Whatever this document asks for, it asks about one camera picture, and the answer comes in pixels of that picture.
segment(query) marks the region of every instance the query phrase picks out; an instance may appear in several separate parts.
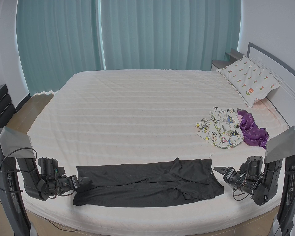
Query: white headboard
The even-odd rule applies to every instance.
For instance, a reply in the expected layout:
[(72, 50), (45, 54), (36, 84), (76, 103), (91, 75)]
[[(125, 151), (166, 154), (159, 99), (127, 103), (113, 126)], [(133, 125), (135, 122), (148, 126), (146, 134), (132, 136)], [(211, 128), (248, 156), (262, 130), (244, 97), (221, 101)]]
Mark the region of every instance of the white headboard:
[(248, 45), (247, 57), (277, 77), (280, 87), (272, 90), (267, 98), (289, 126), (295, 125), (295, 70), (252, 43)]

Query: black fabric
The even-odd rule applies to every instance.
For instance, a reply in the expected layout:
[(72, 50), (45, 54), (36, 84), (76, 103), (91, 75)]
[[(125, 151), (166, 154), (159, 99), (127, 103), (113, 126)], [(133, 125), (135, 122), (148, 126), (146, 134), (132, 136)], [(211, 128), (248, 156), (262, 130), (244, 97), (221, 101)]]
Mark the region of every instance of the black fabric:
[(211, 169), (211, 159), (149, 164), (77, 166), (78, 177), (93, 181), (77, 192), (73, 204), (112, 207), (165, 207), (224, 194)]

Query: curtain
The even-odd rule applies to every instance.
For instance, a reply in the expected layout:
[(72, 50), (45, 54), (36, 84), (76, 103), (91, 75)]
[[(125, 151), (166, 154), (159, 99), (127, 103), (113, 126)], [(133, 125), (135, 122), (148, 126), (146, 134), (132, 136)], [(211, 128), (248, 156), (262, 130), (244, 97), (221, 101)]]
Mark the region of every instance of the curtain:
[(101, 0), (105, 67), (210, 70), (237, 49), (241, 1)]
[(95, 0), (19, 0), (17, 44), (31, 95), (102, 69)]

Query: fitted sheet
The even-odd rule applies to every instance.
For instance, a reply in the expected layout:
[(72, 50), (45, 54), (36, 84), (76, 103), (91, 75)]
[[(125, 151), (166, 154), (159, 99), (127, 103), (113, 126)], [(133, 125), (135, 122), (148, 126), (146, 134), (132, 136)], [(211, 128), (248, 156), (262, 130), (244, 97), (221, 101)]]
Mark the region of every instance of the fitted sheet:
[[(236, 170), (262, 147), (211, 146), (195, 123), (213, 106), (251, 112), (274, 137), (288, 128), (267, 99), (246, 106), (222, 75), (210, 71), (115, 70), (75, 74), (37, 117), (28, 135), (39, 157), (56, 158), (66, 174), (79, 165), (112, 165), (206, 159)], [(192, 235), (224, 229), (261, 215), (280, 203), (284, 162), (276, 196), (263, 206), (250, 197), (225, 194), (171, 207), (74, 206), (73, 195), (40, 201), (23, 193), (27, 210), (75, 229), (104, 235)], [(19, 175), (23, 188), (22, 176)]]

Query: black furniture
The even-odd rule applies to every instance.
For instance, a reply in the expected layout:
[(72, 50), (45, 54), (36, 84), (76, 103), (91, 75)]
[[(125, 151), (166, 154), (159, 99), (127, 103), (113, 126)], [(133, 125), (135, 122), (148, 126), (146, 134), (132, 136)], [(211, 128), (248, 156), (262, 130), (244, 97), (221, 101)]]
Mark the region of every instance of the black furniture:
[(211, 71), (216, 71), (216, 69), (224, 68), (243, 58), (243, 54), (233, 48), (230, 50), (230, 53), (225, 54), (230, 58), (230, 61), (212, 60)]
[(15, 108), (11, 103), (7, 86), (0, 85), (0, 127), (7, 125), (14, 113)]

